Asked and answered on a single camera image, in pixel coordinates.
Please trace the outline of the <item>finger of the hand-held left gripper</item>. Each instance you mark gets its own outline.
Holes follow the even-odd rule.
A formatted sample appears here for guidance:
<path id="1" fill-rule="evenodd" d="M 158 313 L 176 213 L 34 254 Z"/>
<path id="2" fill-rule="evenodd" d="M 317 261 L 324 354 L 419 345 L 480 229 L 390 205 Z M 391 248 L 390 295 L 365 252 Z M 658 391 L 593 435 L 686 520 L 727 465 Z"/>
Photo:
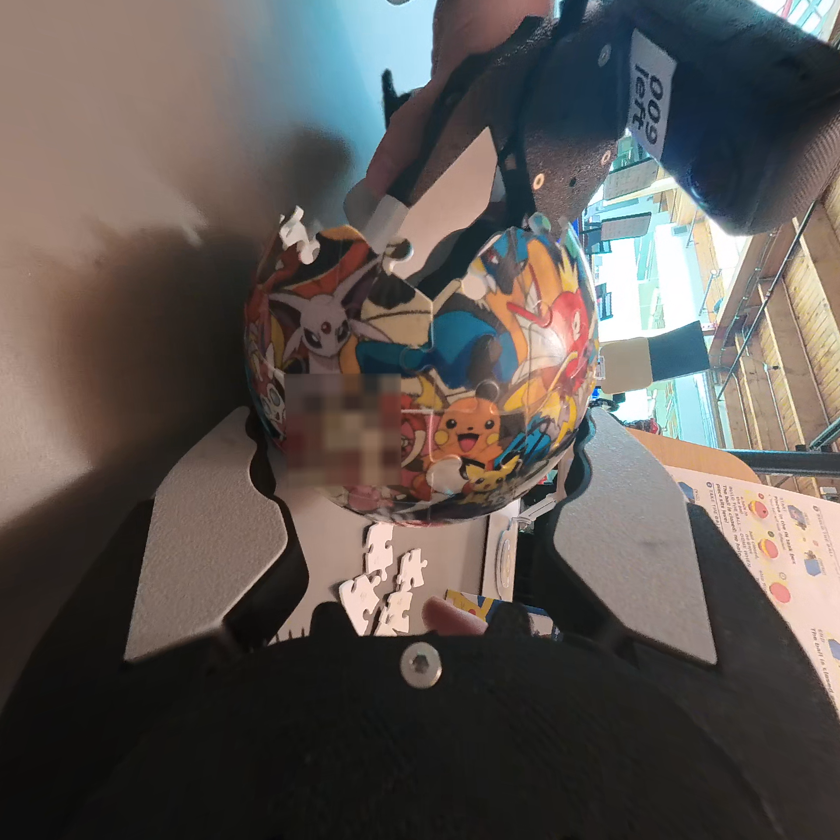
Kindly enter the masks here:
<path id="1" fill-rule="evenodd" d="M 490 202 L 497 151 L 490 127 L 417 199 L 376 200 L 366 181 L 344 198 L 344 213 L 385 263 L 426 263 L 446 237 L 472 225 Z"/>

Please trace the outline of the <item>person's right hand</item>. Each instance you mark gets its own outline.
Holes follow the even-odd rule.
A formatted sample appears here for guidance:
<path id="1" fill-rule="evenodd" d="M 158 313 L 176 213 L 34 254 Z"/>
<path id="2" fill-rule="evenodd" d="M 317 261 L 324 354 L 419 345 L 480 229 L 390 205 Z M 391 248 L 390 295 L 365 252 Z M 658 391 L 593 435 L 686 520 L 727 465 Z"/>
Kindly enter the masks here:
<path id="1" fill-rule="evenodd" d="M 481 636 L 488 629 L 481 618 L 436 595 L 423 604 L 421 615 L 426 630 L 438 636 Z"/>

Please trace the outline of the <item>colourful cartoon puzzle ball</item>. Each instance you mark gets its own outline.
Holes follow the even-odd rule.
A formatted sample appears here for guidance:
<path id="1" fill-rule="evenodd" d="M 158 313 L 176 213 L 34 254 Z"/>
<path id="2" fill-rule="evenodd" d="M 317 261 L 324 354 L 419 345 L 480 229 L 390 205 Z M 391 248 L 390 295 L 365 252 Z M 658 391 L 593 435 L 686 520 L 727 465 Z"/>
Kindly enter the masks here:
<path id="1" fill-rule="evenodd" d="M 501 509 L 549 474 L 595 388 L 597 314 L 574 232 L 494 234 L 435 299 L 351 227 L 314 244 L 306 263 L 278 232 L 245 304 L 249 388 L 269 436 L 288 446 L 293 375 L 402 377 L 398 481 L 323 495 L 424 526 Z"/>

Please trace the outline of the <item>metal bar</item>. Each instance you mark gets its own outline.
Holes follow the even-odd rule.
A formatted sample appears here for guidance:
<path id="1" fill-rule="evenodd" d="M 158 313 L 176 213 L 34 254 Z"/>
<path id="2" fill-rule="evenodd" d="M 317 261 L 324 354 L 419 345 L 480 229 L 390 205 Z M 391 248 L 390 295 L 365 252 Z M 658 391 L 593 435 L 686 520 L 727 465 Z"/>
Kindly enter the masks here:
<path id="1" fill-rule="evenodd" d="M 727 449 L 724 452 L 757 475 L 839 478 L 840 455 L 833 451 Z"/>

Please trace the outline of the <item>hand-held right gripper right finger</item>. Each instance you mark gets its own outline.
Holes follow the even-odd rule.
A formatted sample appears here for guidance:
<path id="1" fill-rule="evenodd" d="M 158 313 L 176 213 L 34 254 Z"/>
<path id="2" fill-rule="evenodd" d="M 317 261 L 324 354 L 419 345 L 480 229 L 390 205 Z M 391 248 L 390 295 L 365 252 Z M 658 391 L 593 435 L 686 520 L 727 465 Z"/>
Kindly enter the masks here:
<path id="1" fill-rule="evenodd" d="M 591 409 L 565 498 L 539 528 L 534 594 L 557 627 L 623 652 L 718 661 L 686 501 L 630 431 Z"/>

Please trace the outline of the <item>printed instruction sheet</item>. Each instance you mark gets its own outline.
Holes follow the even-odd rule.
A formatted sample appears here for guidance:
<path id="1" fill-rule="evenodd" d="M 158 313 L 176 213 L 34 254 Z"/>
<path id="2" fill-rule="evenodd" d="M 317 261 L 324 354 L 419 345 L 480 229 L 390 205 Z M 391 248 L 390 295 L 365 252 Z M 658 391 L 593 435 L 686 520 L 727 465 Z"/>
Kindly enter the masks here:
<path id="1" fill-rule="evenodd" d="M 690 469 L 666 470 L 750 570 L 838 709 L 838 503 Z"/>

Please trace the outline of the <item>person's left hand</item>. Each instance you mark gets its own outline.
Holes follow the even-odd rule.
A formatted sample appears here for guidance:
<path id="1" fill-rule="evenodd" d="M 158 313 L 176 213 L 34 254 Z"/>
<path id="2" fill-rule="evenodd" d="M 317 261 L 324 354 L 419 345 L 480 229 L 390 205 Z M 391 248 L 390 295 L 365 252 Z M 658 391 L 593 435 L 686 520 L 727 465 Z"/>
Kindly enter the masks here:
<path id="1" fill-rule="evenodd" d="M 417 158 L 436 99 L 453 71 L 470 56 L 503 44 L 527 17 L 551 18 L 553 1 L 439 1 L 434 10 L 429 82 L 396 110 L 364 182 L 376 200 Z"/>

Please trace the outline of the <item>cartoon puzzle box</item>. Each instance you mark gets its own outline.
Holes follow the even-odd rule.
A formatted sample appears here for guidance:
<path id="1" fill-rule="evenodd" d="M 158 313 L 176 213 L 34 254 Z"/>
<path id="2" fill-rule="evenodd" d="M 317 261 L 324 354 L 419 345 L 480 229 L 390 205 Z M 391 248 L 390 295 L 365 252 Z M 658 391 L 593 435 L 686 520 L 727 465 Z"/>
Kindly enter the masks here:
<path id="1" fill-rule="evenodd" d="M 478 617 L 484 623 L 488 623 L 490 621 L 490 619 L 498 612 L 500 605 L 519 606 L 523 608 L 528 615 L 532 636 L 551 638 L 556 641 L 560 640 L 562 637 L 561 630 L 559 630 L 559 628 L 554 624 L 551 616 L 538 607 L 524 605 L 518 602 L 505 602 L 499 598 L 486 595 L 474 595 L 452 589 L 447 589 L 445 600 L 462 612 Z"/>

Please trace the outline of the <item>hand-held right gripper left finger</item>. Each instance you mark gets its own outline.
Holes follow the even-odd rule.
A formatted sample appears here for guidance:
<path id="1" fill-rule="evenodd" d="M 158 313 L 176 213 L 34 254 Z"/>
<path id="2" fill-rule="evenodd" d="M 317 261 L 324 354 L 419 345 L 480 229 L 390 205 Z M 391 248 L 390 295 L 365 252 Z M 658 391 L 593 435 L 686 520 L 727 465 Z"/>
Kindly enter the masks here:
<path id="1" fill-rule="evenodd" d="M 277 635 L 309 574 L 276 489 L 266 441 L 245 406 L 175 464 L 154 495 L 126 662 L 203 637 L 248 650 Z"/>

